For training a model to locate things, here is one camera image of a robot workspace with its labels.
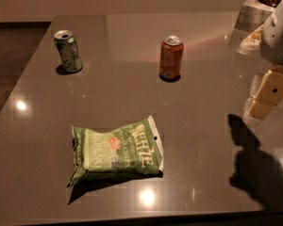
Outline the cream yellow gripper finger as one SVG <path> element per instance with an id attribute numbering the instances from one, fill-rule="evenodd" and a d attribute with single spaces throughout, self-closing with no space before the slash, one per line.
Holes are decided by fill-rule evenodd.
<path id="1" fill-rule="evenodd" d="M 283 100 L 283 66 L 277 65 L 254 76 L 245 103 L 245 114 L 257 120 L 265 119 Z"/>

